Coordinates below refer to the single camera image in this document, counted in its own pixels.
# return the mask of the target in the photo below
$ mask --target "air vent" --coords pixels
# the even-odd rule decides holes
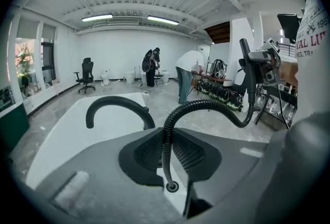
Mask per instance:
[[[139,25],[139,18],[112,18],[108,19],[108,25]]]

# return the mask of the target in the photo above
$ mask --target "jeans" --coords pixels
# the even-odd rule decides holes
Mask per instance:
[[[177,79],[179,83],[179,102],[185,103],[191,87],[192,73],[183,70],[180,67],[175,67],[177,71]]]

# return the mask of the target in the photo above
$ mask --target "black office chair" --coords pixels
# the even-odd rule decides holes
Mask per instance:
[[[78,93],[80,93],[81,90],[85,90],[84,93],[86,94],[87,88],[93,88],[96,89],[93,85],[88,85],[89,83],[92,83],[94,80],[94,77],[92,75],[92,69],[93,69],[94,63],[91,62],[91,58],[85,58],[82,63],[82,78],[79,78],[78,73],[74,72],[77,75],[77,82],[84,83],[84,87],[78,90]]]

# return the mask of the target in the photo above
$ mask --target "person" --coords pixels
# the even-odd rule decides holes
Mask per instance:
[[[298,109],[292,124],[330,110],[329,16],[320,0],[306,0],[296,37],[297,63],[282,61],[281,79],[298,87]]]
[[[179,104],[187,102],[187,96],[191,86],[191,71],[199,67],[199,73],[204,71],[204,57],[198,51],[186,52],[176,61],[177,79],[179,83]]]
[[[160,49],[156,47],[153,50],[153,58],[150,60],[150,70],[145,74],[146,75],[146,84],[148,87],[155,86],[155,72],[156,69],[160,68],[160,59],[159,59]]]

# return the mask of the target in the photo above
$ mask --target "window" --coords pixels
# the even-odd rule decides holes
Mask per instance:
[[[55,27],[44,24],[41,38],[41,67],[43,80],[46,88],[52,86],[52,81],[56,79],[54,67],[54,38]]]
[[[15,64],[23,99],[41,90],[34,62],[37,28],[38,22],[20,19],[16,37]]]
[[[13,16],[6,16],[0,24],[0,112],[15,104],[8,72],[8,37]]]

